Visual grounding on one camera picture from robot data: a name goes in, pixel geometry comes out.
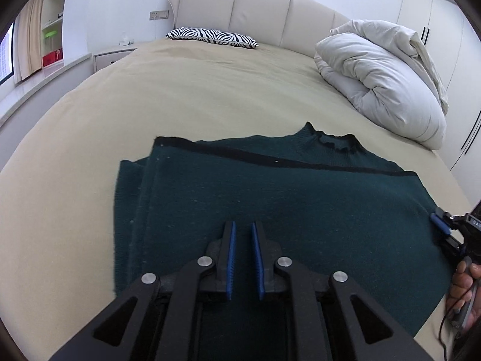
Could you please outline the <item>right hand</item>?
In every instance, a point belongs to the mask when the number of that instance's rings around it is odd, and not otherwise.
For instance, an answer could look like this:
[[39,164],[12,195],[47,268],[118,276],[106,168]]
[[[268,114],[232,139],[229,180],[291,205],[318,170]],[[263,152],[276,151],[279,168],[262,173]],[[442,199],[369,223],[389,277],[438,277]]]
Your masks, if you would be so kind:
[[466,325],[461,331],[467,333],[473,325],[480,319],[480,288],[477,289],[476,295],[470,289],[473,283],[480,279],[480,265],[472,263],[467,270],[465,262],[460,262],[452,276],[451,285],[446,297],[446,309],[452,308],[452,311],[461,309],[465,303],[474,301],[470,314],[467,316]]

